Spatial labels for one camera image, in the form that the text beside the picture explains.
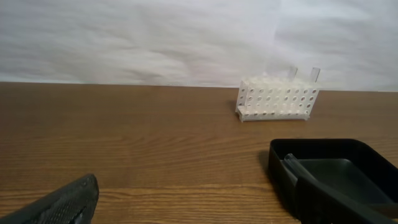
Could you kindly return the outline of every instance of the white sheet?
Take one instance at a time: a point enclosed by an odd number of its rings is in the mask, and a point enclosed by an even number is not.
[[[0,81],[238,86],[295,65],[398,91],[397,21],[396,0],[0,0]]]

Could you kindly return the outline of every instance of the white paper background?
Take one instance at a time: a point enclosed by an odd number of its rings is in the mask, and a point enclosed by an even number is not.
[[[395,0],[0,0],[0,81],[238,86],[295,65],[397,91],[397,21]]]

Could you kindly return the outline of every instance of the wood grain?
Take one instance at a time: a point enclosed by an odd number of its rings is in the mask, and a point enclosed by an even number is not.
[[[0,216],[94,173],[93,223],[298,223],[275,138],[355,138],[398,166],[398,93],[321,91],[308,121],[241,123],[238,90],[0,83]]]

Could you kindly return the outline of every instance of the black tray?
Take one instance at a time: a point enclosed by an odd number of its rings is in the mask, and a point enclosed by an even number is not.
[[[269,151],[269,176],[293,216],[300,214],[295,201],[297,177],[284,160],[290,153],[322,184],[398,218],[398,169],[367,144],[354,139],[275,139]]]

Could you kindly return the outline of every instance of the brown tabletop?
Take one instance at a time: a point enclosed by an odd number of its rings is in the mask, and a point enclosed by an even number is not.
[[[237,93],[0,83],[0,216],[94,173],[94,224],[298,223],[262,168],[272,139],[355,138],[398,166],[398,93],[321,91],[308,121],[247,123]]]

